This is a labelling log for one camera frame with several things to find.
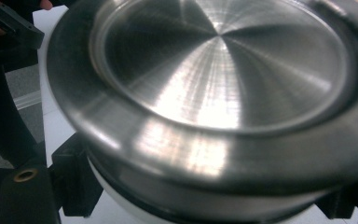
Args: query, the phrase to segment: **brushed metal surface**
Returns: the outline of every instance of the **brushed metal surface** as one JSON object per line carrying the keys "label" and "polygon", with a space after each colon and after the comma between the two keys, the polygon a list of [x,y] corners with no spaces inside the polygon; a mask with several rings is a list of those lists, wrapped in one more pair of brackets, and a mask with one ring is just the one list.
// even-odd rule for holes
{"label": "brushed metal surface", "polygon": [[275,218],[358,179],[352,0],[80,1],[48,78],[99,173],[164,216]]}
{"label": "brushed metal surface", "polygon": [[100,74],[172,121],[278,132],[338,111],[354,84],[337,33],[293,1],[148,0],[107,10],[90,42]]}

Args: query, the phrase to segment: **black clamp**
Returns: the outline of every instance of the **black clamp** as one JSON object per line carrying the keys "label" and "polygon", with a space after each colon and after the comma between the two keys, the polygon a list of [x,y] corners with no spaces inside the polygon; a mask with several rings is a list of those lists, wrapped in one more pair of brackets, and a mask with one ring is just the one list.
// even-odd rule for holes
{"label": "black clamp", "polygon": [[33,24],[2,3],[0,3],[0,28],[31,49],[39,49],[45,36]]}
{"label": "black clamp", "polygon": [[59,224],[61,208],[67,217],[89,217],[103,188],[88,150],[76,133],[53,153],[49,168],[36,158],[9,175],[0,172],[6,176],[0,183],[0,224]]}

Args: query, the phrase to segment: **circular metal lid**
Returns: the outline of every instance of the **circular metal lid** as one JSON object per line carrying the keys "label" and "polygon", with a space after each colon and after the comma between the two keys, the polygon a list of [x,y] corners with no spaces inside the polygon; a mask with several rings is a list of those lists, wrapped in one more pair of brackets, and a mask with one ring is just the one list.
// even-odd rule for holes
{"label": "circular metal lid", "polygon": [[358,178],[352,0],[81,1],[48,77],[97,168],[255,194]]}
{"label": "circular metal lid", "polygon": [[293,1],[130,1],[96,24],[91,57],[102,77],[197,128],[312,124],[340,109],[356,77],[337,33]]}

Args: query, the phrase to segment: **black bracket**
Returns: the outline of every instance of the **black bracket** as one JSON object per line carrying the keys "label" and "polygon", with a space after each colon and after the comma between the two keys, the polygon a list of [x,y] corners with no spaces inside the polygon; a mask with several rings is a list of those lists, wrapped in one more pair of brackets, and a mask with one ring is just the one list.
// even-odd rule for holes
{"label": "black bracket", "polygon": [[91,171],[88,144],[74,134],[52,155],[47,168],[30,159],[0,183],[0,224],[58,224],[68,217],[89,217],[103,188]]}
{"label": "black bracket", "polygon": [[358,182],[325,196],[316,205],[330,219],[351,218],[358,207]]}
{"label": "black bracket", "polygon": [[33,24],[2,3],[0,3],[0,28],[31,49],[39,49],[45,36]]}

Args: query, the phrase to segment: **metal rim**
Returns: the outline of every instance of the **metal rim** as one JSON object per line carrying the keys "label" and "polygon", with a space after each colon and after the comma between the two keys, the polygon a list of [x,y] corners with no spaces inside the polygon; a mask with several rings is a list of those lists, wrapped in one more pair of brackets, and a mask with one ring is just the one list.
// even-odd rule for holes
{"label": "metal rim", "polygon": [[157,207],[150,206],[147,203],[142,202],[142,200],[136,199],[133,195],[126,192],[126,190],[114,187],[113,184],[109,183],[108,179],[106,179],[98,169],[89,161],[89,165],[91,167],[92,172],[97,177],[97,180],[106,190],[106,192],[126,211],[132,214],[135,217],[138,217],[140,220],[145,221],[146,223],[158,223],[158,224],[269,224],[269,223],[277,223],[280,221],[284,221],[288,218],[294,217],[305,210],[309,209],[311,204],[305,204],[302,206],[294,207],[291,212],[280,214],[279,216],[272,219],[260,219],[254,220],[252,222],[224,222],[224,221],[216,221],[216,220],[194,220],[189,217],[176,216],[173,214],[166,213],[165,211],[161,211]]}
{"label": "metal rim", "polygon": [[[286,0],[282,2],[286,3],[289,6],[294,5],[294,7],[297,10],[304,12],[304,16],[309,16],[315,19],[315,21],[319,22],[322,26],[325,26],[324,28],[326,30],[331,29],[324,21],[321,21],[320,18],[317,18],[316,15],[314,15],[312,12],[310,12],[302,5],[293,4],[293,2],[286,1]],[[100,13],[100,17],[95,22],[96,25],[93,27],[93,30],[91,31],[90,42],[89,42],[90,57],[94,62],[95,69],[99,71],[98,74],[101,76],[103,80],[106,81],[106,83],[110,84],[113,89],[116,89],[120,93],[123,93],[128,98],[136,102],[138,105],[143,106],[145,109],[149,110],[151,113],[155,113],[159,116],[162,116],[163,118],[168,119],[171,122],[176,122],[197,129],[216,130],[226,133],[242,133],[242,134],[251,134],[251,135],[287,133],[287,132],[296,131],[305,127],[312,126],[315,123],[318,123],[322,120],[326,120],[332,117],[342,108],[342,106],[345,105],[345,100],[342,98],[348,97],[354,92],[355,89],[354,86],[356,85],[357,80],[356,77],[351,77],[351,74],[355,73],[355,71],[351,70],[350,64],[351,61],[356,59],[355,58],[351,59],[347,57],[347,55],[345,55],[345,52],[343,52],[342,53],[343,55],[339,55],[339,56],[345,58],[343,59],[343,61],[345,61],[345,63],[347,64],[346,70],[348,71],[343,72],[343,75],[337,78],[337,80],[333,82],[334,89],[332,89],[331,92],[328,95],[326,95],[326,97],[324,97],[324,100],[321,102],[321,104],[316,105],[310,111],[304,113],[304,115],[300,115],[293,119],[283,120],[282,122],[271,123],[260,127],[250,126],[248,124],[247,126],[243,126],[243,127],[227,127],[227,128],[213,126],[213,122],[211,122],[210,120],[209,122],[202,123],[201,125],[199,125],[190,119],[175,118],[174,116],[172,116],[171,110],[167,112],[159,111],[157,106],[151,105],[150,102],[147,102],[147,100],[143,98],[142,95],[136,94],[137,92],[132,91],[128,87],[123,85],[120,81],[120,78],[116,74],[117,71],[115,71],[115,69],[112,68],[111,65],[109,65],[109,62],[107,60],[107,58],[109,58],[107,51],[111,50],[111,48],[107,47],[108,46],[107,42],[115,41],[112,39],[112,36],[109,36],[109,33],[111,32],[114,33],[115,32],[114,29],[115,28],[119,29],[120,25],[128,26],[128,23],[130,22],[129,20],[131,14],[129,13],[130,15],[128,15],[126,13],[126,10],[131,11],[131,13],[137,13],[138,11],[145,10],[146,5],[147,5],[147,1],[127,1],[126,3],[122,4],[120,7],[116,7],[116,8],[106,7],[103,10],[103,12]],[[335,36],[335,38],[337,39],[338,45],[343,45],[343,43],[340,43],[341,40],[338,36]],[[118,40],[117,42],[119,43],[117,44],[118,46],[125,44],[120,40]]]}
{"label": "metal rim", "polygon": [[[185,180],[184,183],[191,188],[231,193],[284,194],[330,188],[358,178],[358,100],[339,116],[311,129],[253,138],[236,133],[201,131],[175,123],[167,124],[166,119],[140,108],[121,93],[111,91],[97,75],[99,71],[95,71],[92,66],[95,62],[90,61],[88,44],[93,25],[89,19],[98,20],[102,16],[102,5],[119,7],[123,2],[126,1],[110,1],[106,3],[108,5],[103,5],[104,1],[93,3],[94,5],[86,1],[80,2],[62,18],[48,50],[48,78],[59,105],[72,124],[99,145],[106,156],[143,172],[143,166],[151,162],[142,153],[138,153],[138,157],[133,160],[126,159],[129,151],[136,151],[128,134],[139,133],[143,127],[128,127],[126,120],[114,119],[120,115],[143,125],[147,121],[156,122],[164,127],[164,132],[177,134],[176,136],[186,132],[186,136],[197,136],[205,142],[229,142],[226,156],[246,158],[246,163],[232,158],[234,163],[231,165],[234,167],[219,170],[221,173],[215,177],[190,174],[179,163],[167,168],[167,163],[158,159],[152,160],[153,167],[148,167],[151,170],[146,170],[150,175],[173,182]],[[350,0],[303,2],[329,8],[348,25],[355,22],[353,27],[358,28],[357,3]],[[73,26],[72,21],[80,21],[86,25]],[[75,34],[78,38],[68,40],[65,36],[69,34]],[[76,83],[75,86],[68,86],[73,82]],[[114,113],[101,117],[94,108]]]}

